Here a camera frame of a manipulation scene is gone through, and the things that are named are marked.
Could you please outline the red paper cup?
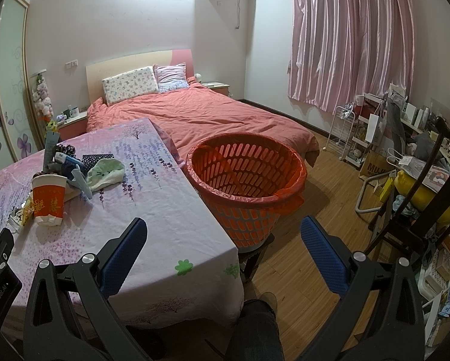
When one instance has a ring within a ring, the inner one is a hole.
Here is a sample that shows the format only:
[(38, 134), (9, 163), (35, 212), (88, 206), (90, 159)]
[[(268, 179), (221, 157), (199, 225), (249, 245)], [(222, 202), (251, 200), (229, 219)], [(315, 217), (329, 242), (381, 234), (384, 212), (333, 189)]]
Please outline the red paper cup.
[(56, 174), (43, 174), (32, 180), (32, 201), (35, 222), (42, 227), (59, 226), (67, 179)]

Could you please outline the light blue cream tube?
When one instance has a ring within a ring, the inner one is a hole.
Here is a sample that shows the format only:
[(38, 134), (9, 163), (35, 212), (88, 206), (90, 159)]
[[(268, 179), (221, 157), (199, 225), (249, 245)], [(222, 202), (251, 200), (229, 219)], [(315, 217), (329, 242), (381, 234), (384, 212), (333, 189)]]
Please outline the light blue cream tube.
[(65, 153), (57, 152), (54, 154), (54, 162), (60, 165), (59, 174), (71, 178), (74, 170), (82, 172), (83, 164), (75, 157), (69, 156)]

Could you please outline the green white cloth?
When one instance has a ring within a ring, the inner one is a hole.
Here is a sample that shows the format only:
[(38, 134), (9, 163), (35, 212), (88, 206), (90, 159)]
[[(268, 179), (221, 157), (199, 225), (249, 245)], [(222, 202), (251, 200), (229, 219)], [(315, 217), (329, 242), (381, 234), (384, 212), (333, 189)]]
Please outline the green white cloth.
[(125, 176), (125, 166), (114, 158), (100, 159), (86, 176), (91, 192), (97, 192), (115, 184), (121, 184)]

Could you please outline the black floral scrunchie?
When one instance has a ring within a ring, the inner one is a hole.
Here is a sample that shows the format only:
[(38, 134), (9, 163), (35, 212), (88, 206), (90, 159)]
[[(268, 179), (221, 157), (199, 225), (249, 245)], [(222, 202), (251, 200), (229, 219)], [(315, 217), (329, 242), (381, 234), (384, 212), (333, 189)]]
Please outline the black floral scrunchie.
[(57, 144), (54, 146), (53, 153), (62, 153), (66, 156), (75, 157), (76, 156), (76, 148), (73, 145), (62, 145)]

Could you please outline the snack wrapper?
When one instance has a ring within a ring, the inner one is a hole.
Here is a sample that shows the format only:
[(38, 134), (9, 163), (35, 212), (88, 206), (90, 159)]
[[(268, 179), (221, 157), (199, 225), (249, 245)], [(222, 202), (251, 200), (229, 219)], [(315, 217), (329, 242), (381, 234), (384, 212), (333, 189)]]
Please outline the snack wrapper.
[(24, 229), (26, 223), (33, 217), (33, 199), (32, 194), (29, 194), (25, 201), (12, 209), (8, 218), (8, 223), (14, 232), (19, 233)]

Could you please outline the person leg dark trousers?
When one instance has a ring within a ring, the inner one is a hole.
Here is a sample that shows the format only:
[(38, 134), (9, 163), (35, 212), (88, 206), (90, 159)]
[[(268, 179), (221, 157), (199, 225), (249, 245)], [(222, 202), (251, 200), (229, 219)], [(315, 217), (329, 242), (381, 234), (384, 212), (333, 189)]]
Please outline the person leg dark trousers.
[(277, 299), (272, 292), (245, 301), (224, 360), (284, 360), (276, 311)]

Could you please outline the floral pink purple tablecloth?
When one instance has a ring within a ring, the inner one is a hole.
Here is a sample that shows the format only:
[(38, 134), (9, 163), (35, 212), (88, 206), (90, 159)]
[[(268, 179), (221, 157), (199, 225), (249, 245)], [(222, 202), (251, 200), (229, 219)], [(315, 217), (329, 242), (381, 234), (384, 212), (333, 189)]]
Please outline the floral pink purple tablecloth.
[(110, 304), (129, 324), (164, 327), (188, 319), (232, 323), (244, 290), (235, 245), (189, 183), (148, 119), (115, 125), (71, 140), (78, 155), (113, 154), (125, 167), (123, 180), (77, 196), (63, 207), (57, 227), (28, 223), (14, 237), (9, 260), (22, 288), (3, 329), (23, 330), (37, 265), (74, 263), (97, 253), (135, 218), (147, 224), (147, 241)]

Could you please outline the yellow bag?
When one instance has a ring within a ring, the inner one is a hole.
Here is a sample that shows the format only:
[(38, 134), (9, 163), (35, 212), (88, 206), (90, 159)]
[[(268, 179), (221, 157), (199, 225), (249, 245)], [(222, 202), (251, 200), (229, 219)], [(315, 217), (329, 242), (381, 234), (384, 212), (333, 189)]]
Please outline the yellow bag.
[[(416, 180), (408, 176), (404, 171), (399, 171), (394, 181), (394, 185), (402, 196), (407, 196)], [(431, 203), (432, 199), (436, 196), (436, 193), (423, 185), (419, 186), (418, 190), (412, 197), (412, 205), (419, 211), (424, 212), (427, 206)], [(450, 206), (441, 214), (438, 223), (449, 224), (450, 223)]]

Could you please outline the sliding floral wardrobe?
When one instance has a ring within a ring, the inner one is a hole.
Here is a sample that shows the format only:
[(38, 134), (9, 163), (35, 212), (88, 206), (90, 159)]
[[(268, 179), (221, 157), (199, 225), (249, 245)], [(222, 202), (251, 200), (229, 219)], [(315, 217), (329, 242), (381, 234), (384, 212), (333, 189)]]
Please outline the sliding floral wardrobe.
[(42, 149), (26, 60), (25, 0), (0, 2), (0, 170)]

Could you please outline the pink left nightstand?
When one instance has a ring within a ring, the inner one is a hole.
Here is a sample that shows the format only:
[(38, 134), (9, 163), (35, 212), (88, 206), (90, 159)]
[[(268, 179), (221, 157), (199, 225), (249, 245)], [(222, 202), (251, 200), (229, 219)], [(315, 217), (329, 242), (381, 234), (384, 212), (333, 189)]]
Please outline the pink left nightstand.
[(58, 126), (60, 139), (66, 141), (86, 133), (87, 111), (79, 113)]

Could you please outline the orange plastic laundry basket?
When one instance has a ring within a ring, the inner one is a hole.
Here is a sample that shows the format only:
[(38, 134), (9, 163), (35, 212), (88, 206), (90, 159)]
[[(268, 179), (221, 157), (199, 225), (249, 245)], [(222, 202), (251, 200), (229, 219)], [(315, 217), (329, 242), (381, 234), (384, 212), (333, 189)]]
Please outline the orange plastic laundry basket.
[(259, 134), (219, 134), (187, 154), (188, 180), (242, 252), (261, 246), (279, 217), (304, 202), (307, 168), (291, 147)]

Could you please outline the white mug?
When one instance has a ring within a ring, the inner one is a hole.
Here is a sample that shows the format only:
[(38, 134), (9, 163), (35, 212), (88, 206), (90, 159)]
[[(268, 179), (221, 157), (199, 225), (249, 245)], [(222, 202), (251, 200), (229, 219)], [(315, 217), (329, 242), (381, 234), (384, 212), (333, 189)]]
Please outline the white mug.
[(72, 108), (72, 109), (71, 109), (71, 111), (70, 111), (70, 117), (78, 116), (78, 114), (79, 114), (79, 108), (78, 108), (78, 107)]

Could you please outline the hanging plush toy organizer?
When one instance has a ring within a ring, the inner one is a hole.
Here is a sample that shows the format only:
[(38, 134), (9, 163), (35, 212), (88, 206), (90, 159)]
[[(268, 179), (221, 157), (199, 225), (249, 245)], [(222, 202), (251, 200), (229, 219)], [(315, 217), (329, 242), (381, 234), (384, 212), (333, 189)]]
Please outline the hanging plush toy organizer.
[(41, 71), (33, 76), (35, 86), (32, 88), (32, 102), (37, 114), (37, 120), (42, 122), (48, 131), (57, 131), (54, 110), (44, 73), (45, 71)]

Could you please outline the black tripod stand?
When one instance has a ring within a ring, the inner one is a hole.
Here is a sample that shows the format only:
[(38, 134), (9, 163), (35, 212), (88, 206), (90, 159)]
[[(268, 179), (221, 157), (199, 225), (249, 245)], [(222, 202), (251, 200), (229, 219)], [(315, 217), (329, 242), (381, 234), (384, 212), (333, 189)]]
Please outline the black tripod stand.
[[(446, 231), (442, 232), (440, 235), (427, 237), (430, 228), (435, 223), (439, 222), (440, 217), (447, 212), (447, 209), (450, 206), (450, 173), (445, 182), (439, 185), (437, 191), (424, 184), (424, 182), (429, 179), (429, 175), (432, 174), (432, 166), (439, 153), (442, 142), (445, 139), (450, 140), (450, 128), (444, 118), (440, 116), (437, 117), (434, 126), (438, 132), (438, 137), (427, 162), (422, 166), (421, 172), (414, 178), (414, 184), (408, 190), (408, 194), (400, 204), (399, 209), (397, 209), (396, 213), (390, 218), (388, 223), (384, 225), (382, 231), (377, 233), (372, 239), (367, 249), (365, 249), (365, 253), (371, 253), (382, 240), (386, 239), (386, 235), (391, 234), (401, 237), (402, 244), (399, 246), (401, 249), (424, 257), (437, 249), (450, 234), (449, 224)], [(430, 192), (431, 199), (425, 208), (420, 211), (420, 215), (415, 222), (408, 225), (405, 223), (405, 220), (403, 220), (402, 213), (407, 205), (413, 201), (413, 198), (418, 194), (418, 191), (421, 188)]]

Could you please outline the coral red bed duvet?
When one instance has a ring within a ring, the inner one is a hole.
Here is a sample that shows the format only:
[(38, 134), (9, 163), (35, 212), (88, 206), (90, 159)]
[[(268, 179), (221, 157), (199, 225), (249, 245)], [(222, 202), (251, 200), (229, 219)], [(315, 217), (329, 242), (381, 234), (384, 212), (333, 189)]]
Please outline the coral red bed duvet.
[(181, 157), (201, 140), (216, 134), (262, 134), (297, 151), (314, 166), (320, 145), (309, 129), (288, 117), (219, 94), (194, 79), (188, 87), (145, 94), (108, 105), (103, 98), (87, 110), (87, 131), (147, 117), (173, 140)]

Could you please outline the beige pink headboard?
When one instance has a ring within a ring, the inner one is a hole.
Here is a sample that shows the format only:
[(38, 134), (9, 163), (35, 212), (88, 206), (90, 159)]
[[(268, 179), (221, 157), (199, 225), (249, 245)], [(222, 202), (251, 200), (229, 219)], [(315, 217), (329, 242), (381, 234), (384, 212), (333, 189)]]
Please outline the beige pink headboard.
[(88, 65), (85, 67), (85, 72), (90, 103), (99, 97), (104, 97), (102, 80), (107, 77), (154, 64), (165, 66), (178, 63), (186, 64), (186, 77), (192, 77), (195, 74), (193, 53), (190, 49), (145, 52)]

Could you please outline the floral white pillow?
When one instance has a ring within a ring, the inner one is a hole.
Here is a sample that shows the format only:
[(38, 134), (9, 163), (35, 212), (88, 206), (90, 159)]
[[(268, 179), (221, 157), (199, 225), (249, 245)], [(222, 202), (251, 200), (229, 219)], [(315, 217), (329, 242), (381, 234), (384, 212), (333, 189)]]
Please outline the floral white pillow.
[(153, 66), (145, 66), (107, 77), (102, 80), (102, 84), (107, 105), (140, 95), (155, 94), (159, 90)]

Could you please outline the striped pink pillow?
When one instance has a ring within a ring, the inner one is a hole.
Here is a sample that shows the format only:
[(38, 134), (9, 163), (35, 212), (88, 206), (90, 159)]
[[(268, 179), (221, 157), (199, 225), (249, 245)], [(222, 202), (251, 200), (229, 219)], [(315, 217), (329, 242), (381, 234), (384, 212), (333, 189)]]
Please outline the striped pink pillow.
[(160, 66), (154, 65), (154, 74), (158, 85), (158, 92), (165, 93), (188, 88), (187, 65), (178, 63), (176, 65)]

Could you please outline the right nightstand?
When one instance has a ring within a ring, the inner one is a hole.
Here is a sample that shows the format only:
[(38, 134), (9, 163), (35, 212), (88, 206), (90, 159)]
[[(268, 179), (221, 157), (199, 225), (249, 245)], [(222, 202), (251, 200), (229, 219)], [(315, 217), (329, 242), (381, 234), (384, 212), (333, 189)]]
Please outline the right nightstand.
[(225, 96), (229, 96), (229, 85), (220, 83), (220, 82), (203, 82), (202, 86), (217, 92), (219, 94), (223, 94)]

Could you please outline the pink satin curtain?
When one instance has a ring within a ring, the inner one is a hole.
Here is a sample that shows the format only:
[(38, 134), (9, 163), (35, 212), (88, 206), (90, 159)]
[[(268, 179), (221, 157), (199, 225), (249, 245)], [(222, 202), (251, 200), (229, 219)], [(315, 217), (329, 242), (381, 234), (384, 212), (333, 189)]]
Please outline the pink satin curtain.
[(331, 113), (359, 94), (410, 91), (413, 0), (293, 0), (288, 96)]

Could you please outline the wall power outlet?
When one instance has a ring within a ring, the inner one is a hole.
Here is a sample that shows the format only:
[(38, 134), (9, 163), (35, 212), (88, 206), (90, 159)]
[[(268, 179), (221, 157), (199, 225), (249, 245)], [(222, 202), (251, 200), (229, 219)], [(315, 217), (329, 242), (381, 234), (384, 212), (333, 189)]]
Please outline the wall power outlet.
[(72, 61), (69, 61), (68, 63), (65, 63), (66, 70), (75, 69), (77, 67), (78, 67), (78, 60), (72, 60)]

